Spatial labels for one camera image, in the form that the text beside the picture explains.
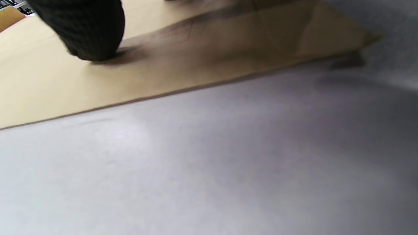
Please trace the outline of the person's right hand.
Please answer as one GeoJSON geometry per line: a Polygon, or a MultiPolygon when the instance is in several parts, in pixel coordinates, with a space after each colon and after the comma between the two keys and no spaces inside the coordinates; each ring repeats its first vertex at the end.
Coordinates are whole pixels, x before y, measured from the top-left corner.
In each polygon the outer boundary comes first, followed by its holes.
{"type": "Polygon", "coordinates": [[[120,0],[29,0],[27,2],[59,36],[69,53],[103,62],[117,54],[124,36],[120,0]]]}

